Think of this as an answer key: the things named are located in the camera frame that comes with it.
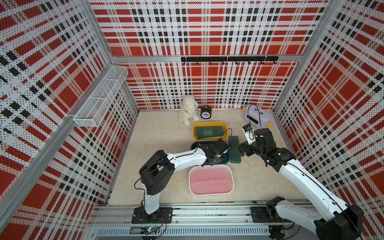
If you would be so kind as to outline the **green pencil case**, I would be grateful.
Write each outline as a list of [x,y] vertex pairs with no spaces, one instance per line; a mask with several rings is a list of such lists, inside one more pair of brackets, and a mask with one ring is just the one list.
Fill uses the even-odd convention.
[[198,140],[220,137],[223,133],[222,126],[197,126],[195,130],[195,136]]
[[233,164],[240,164],[242,161],[241,153],[239,150],[239,137],[238,136],[232,136],[229,140],[230,144],[230,163]]

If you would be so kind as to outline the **pink pencil case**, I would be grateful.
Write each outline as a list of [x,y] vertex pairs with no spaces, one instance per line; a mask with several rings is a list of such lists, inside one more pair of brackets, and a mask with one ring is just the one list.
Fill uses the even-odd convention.
[[233,189],[230,180],[195,182],[191,184],[191,192],[195,195],[227,194]]
[[206,182],[206,181],[219,181],[219,180],[232,180],[232,172],[224,166],[219,168],[195,168],[190,173],[190,185],[195,182]]

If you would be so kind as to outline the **black pencil case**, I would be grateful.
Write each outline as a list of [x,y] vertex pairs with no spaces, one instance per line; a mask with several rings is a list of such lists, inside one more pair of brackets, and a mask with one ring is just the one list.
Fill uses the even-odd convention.
[[218,155],[218,158],[221,162],[228,162],[230,159],[230,150],[227,148],[223,151],[221,151]]

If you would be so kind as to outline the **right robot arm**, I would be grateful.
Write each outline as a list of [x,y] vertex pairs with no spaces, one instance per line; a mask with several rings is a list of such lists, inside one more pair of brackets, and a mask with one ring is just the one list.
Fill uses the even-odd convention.
[[313,232],[320,240],[356,240],[361,238],[364,212],[356,204],[349,205],[314,178],[286,148],[278,148],[272,132],[242,128],[247,140],[238,145],[242,156],[256,154],[266,166],[293,183],[316,208],[310,211],[277,196],[266,204],[271,221],[286,219]]

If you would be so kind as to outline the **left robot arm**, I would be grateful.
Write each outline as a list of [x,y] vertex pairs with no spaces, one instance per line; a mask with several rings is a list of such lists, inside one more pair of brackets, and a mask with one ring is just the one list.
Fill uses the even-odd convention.
[[229,145],[218,139],[212,144],[198,145],[183,153],[167,154],[163,150],[155,152],[139,170],[139,181],[144,189],[144,212],[150,216],[159,211],[160,192],[165,189],[174,173],[195,166],[213,166],[229,150]]

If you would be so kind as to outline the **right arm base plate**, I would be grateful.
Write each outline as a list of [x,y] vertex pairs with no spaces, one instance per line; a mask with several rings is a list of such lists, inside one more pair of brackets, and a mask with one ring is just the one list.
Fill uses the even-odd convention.
[[254,223],[292,223],[289,220],[283,220],[280,217],[269,217],[266,207],[251,207],[251,217]]

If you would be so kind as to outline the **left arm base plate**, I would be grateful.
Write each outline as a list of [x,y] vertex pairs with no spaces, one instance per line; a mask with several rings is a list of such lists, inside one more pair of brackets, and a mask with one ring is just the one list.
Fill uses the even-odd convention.
[[132,224],[170,224],[172,222],[173,208],[160,207],[152,214],[147,214],[143,207],[134,209]]

